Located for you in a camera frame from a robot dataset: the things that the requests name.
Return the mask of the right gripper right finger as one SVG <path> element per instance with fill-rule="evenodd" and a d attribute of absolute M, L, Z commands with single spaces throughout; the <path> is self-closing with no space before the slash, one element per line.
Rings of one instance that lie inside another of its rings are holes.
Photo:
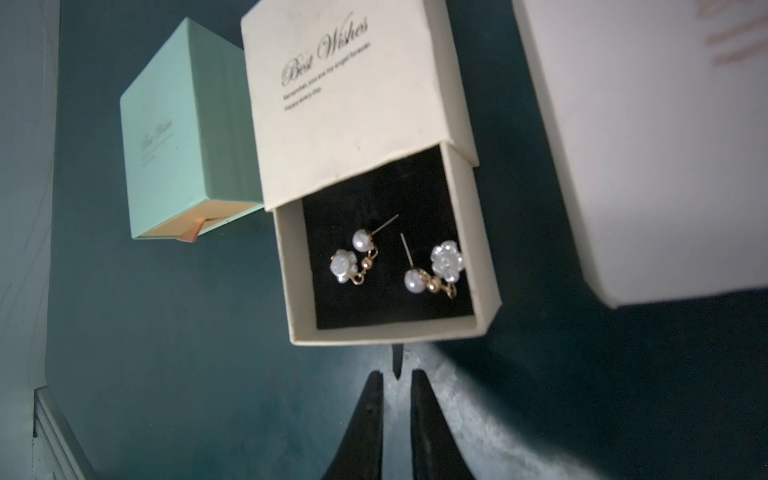
<path fill-rule="evenodd" d="M 410 436 L 414 479 L 474 479 L 424 370 L 411 375 Z"/>

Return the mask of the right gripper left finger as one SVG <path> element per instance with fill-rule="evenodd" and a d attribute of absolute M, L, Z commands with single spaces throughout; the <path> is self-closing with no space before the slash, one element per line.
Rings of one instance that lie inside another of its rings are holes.
<path fill-rule="evenodd" d="M 382 479 L 384 380 L 372 371 L 323 479 Z"/>

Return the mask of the silver earring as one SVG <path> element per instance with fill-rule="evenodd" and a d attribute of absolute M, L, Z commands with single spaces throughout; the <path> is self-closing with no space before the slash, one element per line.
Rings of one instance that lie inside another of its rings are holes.
<path fill-rule="evenodd" d="M 365 282 L 379 255 L 375 243 L 376 235 L 398 217 L 399 214 L 395 214 L 373 230 L 357 230 L 352 236 L 352 249 L 338 249 L 331 256 L 329 269 L 339 284 L 351 283 L 360 286 Z"/>
<path fill-rule="evenodd" d="M 413 257 L 405 235 L 400 234 L 409 269 L 405 272 L 403 282 L 406 290 L 412 294 L 425 291 L 437 294 L 444 293 L 449 299 L 457 297 L 457 283 L 465 270 L 465 262 L 456 241 L 446 240 L 434 246 L 430 253 L 431 271 L 427 272 L 414 265 Z"/>

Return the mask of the small cream jewelry box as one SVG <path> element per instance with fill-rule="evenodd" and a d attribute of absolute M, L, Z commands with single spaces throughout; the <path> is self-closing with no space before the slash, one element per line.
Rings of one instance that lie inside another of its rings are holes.
<path fill-rule="evenodd" d="M 266 209 L 289 338 L 395 344 L 484 335 L 502 300 L 474 170 L 479 163 L 442 1 L 260 1 L 241 21 Z M 360 286 L 329 269 L 359 229 L 379 255 Z M 456 241 L 457 297 L 408 292 L 409 263 Z"/>

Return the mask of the mint green jewelry box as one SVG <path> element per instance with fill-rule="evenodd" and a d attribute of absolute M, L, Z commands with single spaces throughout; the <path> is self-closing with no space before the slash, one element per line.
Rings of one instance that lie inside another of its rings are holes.
<path fill-rule="evenodd" d="M 119 105 L 133 239 L 193 242 L 263 209 L 241 48 L 186 18 Z"/>

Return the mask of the large cream drawer jewelry box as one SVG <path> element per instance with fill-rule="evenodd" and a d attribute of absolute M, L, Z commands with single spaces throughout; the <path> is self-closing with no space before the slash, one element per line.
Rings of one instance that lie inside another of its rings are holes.
<path fill-rule="evenodd" d="M 584 278 L 607 306 L 767 284 L 767 5 L 513 5 Z"/>

